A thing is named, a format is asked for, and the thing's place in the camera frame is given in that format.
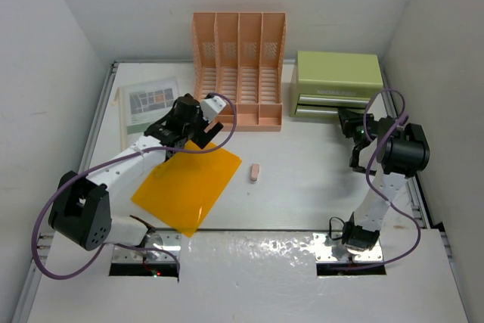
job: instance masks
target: orange plastic sheet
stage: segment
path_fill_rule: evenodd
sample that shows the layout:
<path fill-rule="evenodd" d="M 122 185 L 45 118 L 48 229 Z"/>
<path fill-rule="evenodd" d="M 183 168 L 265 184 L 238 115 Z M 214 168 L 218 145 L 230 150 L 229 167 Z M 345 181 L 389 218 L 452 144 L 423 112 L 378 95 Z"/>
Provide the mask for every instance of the orange plastic sheet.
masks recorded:
<path fill-rule="evenodd" d="M 210 143 L 206 148 L 214 148 Z M 189 141 L 187 149 L 200 150 Z M 132 197 L 138 206 L 191 237 L 230 182 L 242 160 L 221 148 L 177 153 L 155 167 Z"/>

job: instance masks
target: wire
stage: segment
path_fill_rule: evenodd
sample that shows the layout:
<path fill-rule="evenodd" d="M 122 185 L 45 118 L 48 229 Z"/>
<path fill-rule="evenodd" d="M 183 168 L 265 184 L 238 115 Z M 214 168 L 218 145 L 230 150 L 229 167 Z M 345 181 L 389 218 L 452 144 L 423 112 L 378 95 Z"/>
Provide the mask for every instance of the wire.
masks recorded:
<path fill-rule="evenodd" d="M 380 153 L 382 147 L 386 144 L 386 142 L 390 138 L 391 134 L 393 134 L 393 132 L 399 126 L 404 125 L 407 122 L 407 120 L 408 120 L 408 115 L 405 113 L 405 98 L 404 98 L 403 94 L 400 91 L 397 91 L 395 89 L 383 89 L 383 90 L 377 92 L 370 99 L 370 101 L 368 102 L 367 107 L 365 108 L 365 112 L 363 113 L 363 124 L 364 124 L 365 134 L 366 134 L 367 139 L 369 141 L 373 141 L 371 139 L 370 135 L 368 134 L 367 129 L 366 129 L 366 116 L 367 116 L 368 110 L 370 109 L 371 105 L 375 101 L 376 97 L 379 94 L 383 93 L 383 92 L 395 92 L 396 94 L 398 94 L 402 98 L 402 111 L 400 111 L 400 114 L 397 116 L 397 118 L 396 118 L 395 122 L 393 123 L 393 125 L 388 129 L 388 131 L 386 132 L 386 134 L 381 138 L 380 142 L 377 144 L 377 147 L 375 148 L 375 151 L 371 155 L 370 161 L 368 162 L 368 166 L 366 168 L 366 173 L 365 173 L 365 178 L 366 178 L 366 182 L 368 183 L 368 185 L 370 186 L 370 188 L 377 195 L 379 195 L 380 197 L 382 197 L 390 205 L 390 207 L 392 207 L 397 213 L 399 213 L 400 215 L 406 217 L 407 219 L 410 219 L 414 223 L 415 227 L 417 228 L 417 239 L 416 239 L 414 245 L 410 249 L 408 249 L 407 251 L 405 251 L 403 254 L 398 255 L 397 257 L 394 257 L 394 258 L 389 259 L 387 261 L 377 262 L 375 264 L 364 265 L 364 266 L 350 267 L 350 268 L 334 268 L 335 270 L 342 270 L 342 271 L 352 270 L 352 271 L 354 271 L 354 270 L 373 269 L 373 268 L 377 268 L 377 267 L 380 267 L 380 266 L 384 266 L 386 264 L 390 264 L 391 262 L 398 261 L 398 260 L 403 259 L 404 257 L 410 255 L 411 253 L 413 253 L 415 251 L 415 249 L 417 249 L 418 244 L 420 243 L 420 239 L 422 237 L 422 231 L 420 229 L 420 225 L 418 224 L 418 221 L 414 217 L 408 215 L 407 213 L 405 213 L 405 212 L 401 211 L 399 208 L 397 208 L 397 206 L 395 206 L 393 204 L 393 202 L 391 202 L 385 194 L 381 193 L 373 185 L 373 183 L 371 183 L 371 180 L 370 180 L 371 166 L 373 165 L 375 159 L 377 159 L 377 155 Z"/>
<path fill-rule="evenodd" d="M 153 270 L 151 270 L 150 268 L 148 268 L 148 266 L 146 265 L 146 258 L 145 257 L 141 261 L 141 264 L 143 265 L 144 270 L 146 270 L 146 271 L 150 272 L 151 274 L 153 274 Z"/>
<path fill-rule="evenodd" d="M 377 96 L 380 95 L 380 94 L 383 94 L 384 92 L 389 92 L 389 93 L 394 92 L 398 96 L 400 96 L 400 98 L 402 99 L 402 109 L 400 110 L 400 114 L 397 116 L 397 119 L 402 117 L 404 115 L 404 112 L 405 112 L 405 106 L 406 106 L 407 103 L 405 101 L 405 97 L 403 96 L 403 94 L 399 90 L 383 89 L 383 90 L 380 90 L 379 92 L 375 93 L 373 96 L 371 96 L 371 99 L 367 103 L 367 105 L 365 107 L 365 111 L 363 113 L 363 130 L 365 131 L 366 139 L 368 139 L 369 142 L 372 142 L 373 139 L 371 138 L 370 133 L 368 132 L 368 127 L 367 127 L 367 124 L 366 124 L 366 116 L 368 115 L 368 111 L 370 110 L 371 105 L 373 105 L 374 101 L 377 99 Z"/>
<path fill-rule="evenodd" d="M 331 221 L 333 219 L 337 219 L 338 221 L 340 221 L 343 224 L 343 226 L 345 225 L 345 222 L 340 217 L 331 217 L 330 218 L 330 233 L 329 233 L 329 237 L 333 241 L 341 240 L 343 238 L 343 236 L 339 236 L 338 238 L 333 238 L 333 224 L 331 223 Z"/>
<path fill-rule="evenodd" d="M 217 145 L 216 147 L 206 149 L 206 150 L 202 150 L 202 151 L 190 151 L 190 150 L 187 150 L 187 149 L 171 148 L 171 147 L 165 147 L 165 146 L 145 148 L 142 151 L 138 151 L 138 152 L 135 152 L 135 153 L 132 153 L 132 154 L 128 154 L 128 155 L 125 155 L 123 157 L 119 157 L 119 158 L 116 158 L 116 159 L 108 160 L 107 162 L 101 163 L 98 166 L 93 166 L 92 168 L 89 168 L 89 169 L 85 170 L 84 172 L 81 172 L 80 174 L 72 177 L 71 179 L 69 179 L 69 181 L 64 183 L 62 186 L 60 186 L 55 191 L 55 193 L 48 199 L 47 203 L 41 209 L 39 216 L 37 217 L 36 223 L 33 226 L 32 237 L 30 238 L 30 250 L 32 252 L 33 261 L 37 265 L 37 268 L 39 268 L 39 270 L 42 274 L 44 274 L 45 276 L 47 276 L 51 279 L 54 279 L 54 280 L 67 280 L 67 279 L 70 279 L 70 278 L 74 278 L 75 276 L 81 274 L 89 266 L 92 265 L 92 263 L 98 258 L 99 254 L 101 253 L 101 251 L 103 250 L 103 248 L 105 246 L 105 244 L 102 244 L 99 247 L 99 249 L 96 251 L 94 256 L 82 268 L 80 268 L 79 270 L 72 272 L 70 274 L 66 274 L 66 275 L 55 274 L 55 273 L 47 270 L 47 268 L 42 264 L 42 261 L 40 260 L 39 252 L 37 251 L 37 238 L 39 236 L 40 225 L 42 224 L 42 220 L 44 219 L 45 214 L 47 213 L 48 209 L 52 206 L 54 201 L 72 184 L 74 184 L 75 182 L 79 181 L 80 179 L 86 177 L 89 173 L 95 172 L 96 170 L 99 170 L 99 169 L 103 169 L 103 168 L 110 166 L 112 164 L 121 163 L 125 160 L 137 157 L 138 155 L 142 155 L 143 153 L 149 153 L 151 151 L 174 151 L 174 152 L 188 153 L 188 154 L 207 154 L 207 153 L 211 153 L 213 151 L 217 151 L 218 149 L 222 148 L 224 145 L 226 145 L 228 143 L 228 141 L 234 135 L 235 128 L 237 127 L 237 110 L 235 109 L 234 103 L 229 98 L 227 98 L 226 96 L 219 94 L 219 93 L 216 93 L 216 92 L 212 92 L 211 95 L 219 96 L 220 98 L 223 98 L 225 101 L 227 101 L 227 103 L 230 105 L 230 107 L 231 107 L 231 109 L 234 113 L 234 122 L 233 122 L 231 131 L 229 132 L 227 138 L 222 143 Z M 179 272 L 179 270 L 180 270 L 179 261 L 176 258 L 176 256 L 171 254 L 169 251 L 156 249 L 156 248 L 151 248 L 151 249 L 146 248 L 146 249 L 144 249 L 142 247 L 137 247 L 136 249 L 140 249 L 140 250 L 137 250 L 137 251 L 150 251 L 151 249 L 154 249 L 155 251 L 159 251 L 161 253 L 165 253 L 167 255 L 170 255 L 175 260 L 175 263 L 176 263 L 176 266 L 177 266 L 177 272 Z"/>

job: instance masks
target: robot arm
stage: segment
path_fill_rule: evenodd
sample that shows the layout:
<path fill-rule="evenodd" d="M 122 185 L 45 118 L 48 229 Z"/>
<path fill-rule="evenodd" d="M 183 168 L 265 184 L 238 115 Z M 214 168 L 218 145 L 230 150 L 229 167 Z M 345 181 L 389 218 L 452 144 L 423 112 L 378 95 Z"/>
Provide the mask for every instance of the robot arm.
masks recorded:
<path fill-rule="evenodd" d="M 200 103 L 189 94 L 178 98 L 167 115 L 150 125 L 133 145 L 113 159 L 133 153 L 139 153 L 138 156 L 99 169 L 62 193 L 52 205 L 49 225 L 86 250 L 106 243 L 141 244 L 150 226 L 132 216 L 111 217 L 110 198 L 131 180 L 175 154 L 175 151 L 144 153 L 143 150 L 160 146 L 182 149 L 188 140 L 205 148 L 222 130 L 223 125 L 216 123 L 205 131 L 224 107 L 225 102 L 218 96 L 209 95 Z M 75 175 L 75 172 L 65 174 L 59 186 Z"/>
<path fill-rule="evenodd" d="M 362 114 L 347 109 L 339 109 L 338 114 L 343 134 L 355 142 L 350 166 L 356 172 L 366 172 L 371 168 L 368 163 L 378 141 L 395 120 L 388 116 L 376 122 L 373 115 L 367 115 L 368 133 L 373 139 L 369 141 L 363 129 Z M 422 127 L 409 123 L 404 129 L 394 131 L 377 155 L 376 171 L 371 170 L 373 184 L 392 201 L 407 178 L 425 169 L 429 157 L 430 149 Z M 378 241 L 388 209 L 389 203 L 370 188 L 361 205 L 345 222 L 342 244 L 352 250 L 371 250 Z"/>

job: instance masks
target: white tabletop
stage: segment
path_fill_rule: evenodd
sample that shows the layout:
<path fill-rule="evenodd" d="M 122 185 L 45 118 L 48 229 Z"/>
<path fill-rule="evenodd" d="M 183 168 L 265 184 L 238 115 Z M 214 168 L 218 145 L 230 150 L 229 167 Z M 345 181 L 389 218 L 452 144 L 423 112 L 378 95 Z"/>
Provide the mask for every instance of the white tabletop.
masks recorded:
<path fill-rule="evenodd" d="M 321 230 L 331 216 L 349 218 L 368 191 L 365 177 L 349 168 L 352 141 L 343 137 L 338 122 L 325 123 L 289 117 L 289 84 L 293 65 L 285 64 L 282 74 L 284 102 L 281 132 L 236 132 L 225 146 L 242 159 L 235 176 L 209 212 L 201 228 Z M 116 92 L 120 86 L 175 76 L 180 95 L 194 90 L 193 64 L 119 64 L 110 90 L 91 165 L 114 157 L 120 150 L 119 107 Z M 379 98 L 371 111 L 385 116 Z M 225 139 L 220 133 L 215 142 Z M 249 181 L 250 166 L 261 167 L 259 181 Z M 144 176 L 127 186 L 121 195 L 111 197 L 113 214 L 134 214 L 153 225 L 165 226 L 131 202 L 131 196 Z M 405 188 L 402 206 L 408 204 Z M 406 224 L 393 211 L 386 223 Z"/>
<path fill-rule="evenodd" d="M 292 69 L 284 66 L 282 132 L 235 134 L 226 148 L 240 156 L 242 165 L 203 228 L 322 230 L 329 217 L 346 219 L 361 203 L 368 187 L 364 176 L 348 167 L 352 145 L 340 127 L 287 116 Z M 120 64 L 92 165 L 119 152 L 117 88 L 168 76 L 177 77 L 181 93 L 193 90 L 191 64 Z M 384 115 L 381 100 L 372 111 Z M 248 181 L 252 163 L 261 165 L 255 185 Z M 163 226 L 129 200 L 141 181 L 112 200 L 112 212 Z M 395 203 L 411 212 L 405 188 Z M 29 322 L 466 321 L 437 230 L 423 230 L 420 246 L 387 266 L 387 275 L 353 277 L 317 277 L 311 237 L 308 231 L 184 236 L 179 284 L 174 278 L 108 276 L 112 247 L 107 247 L 79 277 L 42 277 Z M 415 237 L 413 224 L 390 210 L 381 233 L 385 259 L 406 251 Z M 59 274 L 72 272 L 91 255 L 56 234 L 47 267 Z"/>

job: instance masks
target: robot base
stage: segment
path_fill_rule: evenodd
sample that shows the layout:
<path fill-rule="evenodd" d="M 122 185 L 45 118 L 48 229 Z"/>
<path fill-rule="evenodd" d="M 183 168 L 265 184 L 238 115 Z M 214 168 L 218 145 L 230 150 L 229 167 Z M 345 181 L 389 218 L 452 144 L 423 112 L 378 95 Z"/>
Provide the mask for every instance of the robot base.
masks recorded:
<path fill-rule="evenodd" d="M 340 238 L 341 234 L 340 231 L 333 231 L 332 237 Z M 331 240 L 328 232 L 314 233 L 313 239 L 318 276 L 386 274 L 385 266 L 362 270 L 342 269 L 382 262 L 380 241 L 371 250 L 354 251 L 341 244 L 341 240 Z"/>
<path fill-rule="evenodd" d="M 169 251 L 179 260 L 182 236 L 173 230 L 155 229 L 147 236 L 146 247 Z M 155 251 L 139 252 L 115 246 L 110 276 L 151 276 L 178 278 L 175 260 Z"/>

